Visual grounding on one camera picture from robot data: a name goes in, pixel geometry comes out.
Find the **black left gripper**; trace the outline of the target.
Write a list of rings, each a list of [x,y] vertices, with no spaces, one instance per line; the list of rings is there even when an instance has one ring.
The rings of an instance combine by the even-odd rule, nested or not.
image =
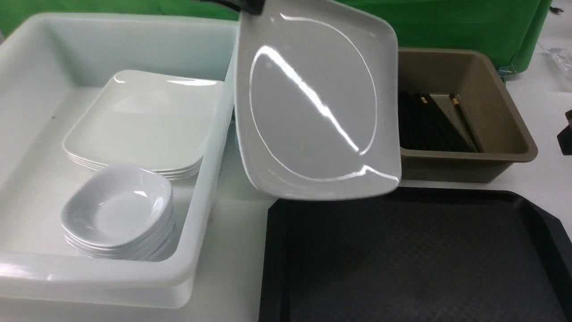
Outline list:
[[[203,0],[203,2],[215,3],[235,12],[246,12],[253,16],[259,16],[265,5],[265,0]]]

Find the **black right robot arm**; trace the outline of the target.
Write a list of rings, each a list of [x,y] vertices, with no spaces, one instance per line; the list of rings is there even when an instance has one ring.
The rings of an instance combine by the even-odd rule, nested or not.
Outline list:
[[[568,125],[557,135],[560,152],[564,156],[572,155],[572,110],[565,114]]]

